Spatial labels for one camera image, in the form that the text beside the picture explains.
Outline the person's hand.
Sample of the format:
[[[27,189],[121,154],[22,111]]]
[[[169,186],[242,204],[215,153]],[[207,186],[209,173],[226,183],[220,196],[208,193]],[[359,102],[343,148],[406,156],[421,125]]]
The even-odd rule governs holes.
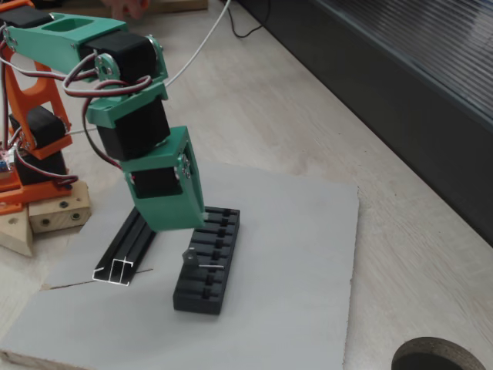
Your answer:
[[[102,3],[110,9],[115,19],[124,19],[126,15],[139,19],[143,14],[143,7],[139,0],[102,0]]]

